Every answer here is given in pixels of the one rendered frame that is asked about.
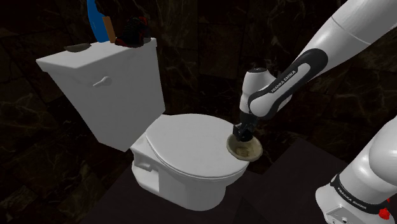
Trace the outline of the black and red toy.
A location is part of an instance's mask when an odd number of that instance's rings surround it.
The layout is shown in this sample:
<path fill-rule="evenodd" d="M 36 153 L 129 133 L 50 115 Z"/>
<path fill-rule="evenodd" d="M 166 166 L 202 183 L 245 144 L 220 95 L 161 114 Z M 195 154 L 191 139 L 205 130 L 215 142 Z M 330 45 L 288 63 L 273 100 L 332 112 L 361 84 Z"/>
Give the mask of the black and red toy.
<path fill-rule="evenodd" d="M 130 17 L 122 35 L 115 39 L 115 45 L 139 48 L 151 41 L 150 27 L 146 17 Z"/>

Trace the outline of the brown flat box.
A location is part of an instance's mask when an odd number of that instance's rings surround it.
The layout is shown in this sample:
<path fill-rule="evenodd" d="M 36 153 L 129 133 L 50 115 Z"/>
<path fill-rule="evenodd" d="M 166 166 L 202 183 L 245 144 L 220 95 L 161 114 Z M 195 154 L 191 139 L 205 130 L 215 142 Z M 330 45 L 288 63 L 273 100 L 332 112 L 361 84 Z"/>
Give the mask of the brown flat box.
<path fill-rule="evenodd" d="M 103 17 L 102 20 L 103 20 L 104 26 L 106 28 L 109 42 L 114 43 L 116 40 L 116 35 L 115 35 L 115 31 L 113 29 L 113 25 L 112 25 L 110 17 Z"/>

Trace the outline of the white toilet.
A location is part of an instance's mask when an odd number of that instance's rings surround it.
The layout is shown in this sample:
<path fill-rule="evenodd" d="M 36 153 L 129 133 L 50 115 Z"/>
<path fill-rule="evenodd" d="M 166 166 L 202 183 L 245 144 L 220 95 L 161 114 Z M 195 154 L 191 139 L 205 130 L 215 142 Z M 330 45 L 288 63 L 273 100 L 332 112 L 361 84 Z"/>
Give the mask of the white toilet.
<path fill-rule="evenodd" d="M 226 148 L 232 124 L 201 114 L 166 115 L 157 41 L 139 48 L 109 42 L 38 59 L 98 142 L 134 155 L 143 189 L 193 211 L 216 207 L 247 162 Z"/>

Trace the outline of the grey flat dish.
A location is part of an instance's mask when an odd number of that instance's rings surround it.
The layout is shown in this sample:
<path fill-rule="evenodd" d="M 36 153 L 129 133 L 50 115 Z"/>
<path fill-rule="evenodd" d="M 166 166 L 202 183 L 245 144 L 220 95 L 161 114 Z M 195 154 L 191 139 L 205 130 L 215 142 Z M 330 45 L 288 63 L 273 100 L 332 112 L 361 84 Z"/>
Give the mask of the grey flat dish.
<path fill-rule="evenodd" d="M 72 53 L 78 53 L 89 49 L 92 45 L 90 43 L 80 43 L 77 45 L 65 46 L 64 50 Z"/>

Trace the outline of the beige ceramic bowl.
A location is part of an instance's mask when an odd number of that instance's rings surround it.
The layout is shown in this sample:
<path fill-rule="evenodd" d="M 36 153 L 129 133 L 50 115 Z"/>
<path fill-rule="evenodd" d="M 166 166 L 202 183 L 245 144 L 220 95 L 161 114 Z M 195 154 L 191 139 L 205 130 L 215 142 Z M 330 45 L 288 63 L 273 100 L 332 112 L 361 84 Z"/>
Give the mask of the beige ceramic bowl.
<path fill-rule="evenodd" d="M 226 140 L 226 148 L 236 159 L 254 162 L 263 155 L 261 142 L 253 137 L 251 140 L 243 142 L 231 134 Z"/>

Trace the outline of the blue bottle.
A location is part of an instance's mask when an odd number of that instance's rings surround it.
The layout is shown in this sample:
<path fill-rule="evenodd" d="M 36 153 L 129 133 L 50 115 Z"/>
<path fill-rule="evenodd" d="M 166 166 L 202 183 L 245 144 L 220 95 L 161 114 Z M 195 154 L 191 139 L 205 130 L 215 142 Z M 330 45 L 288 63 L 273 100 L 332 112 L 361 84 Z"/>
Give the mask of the blue bottle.
<path fill-rule="evenodd" d="M 97 42 L 107 42 L 109 38 L 102 19 L 104 15 L 98 11 L 95 0 L 87 0 L 87 15 Z"/>

